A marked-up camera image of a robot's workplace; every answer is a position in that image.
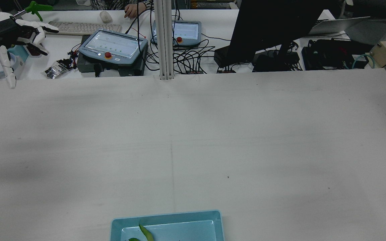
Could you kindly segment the bare person hand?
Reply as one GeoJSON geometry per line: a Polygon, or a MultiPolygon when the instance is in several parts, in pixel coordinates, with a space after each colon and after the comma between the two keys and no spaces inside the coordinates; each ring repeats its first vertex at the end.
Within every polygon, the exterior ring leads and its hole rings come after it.
{"type": "Polygon", "coordinates": [[[136,18],[139,14],[147,9],[147,5],[143,2],[136,4],[128,4],[124,9],[124,18],[136,18]]]}

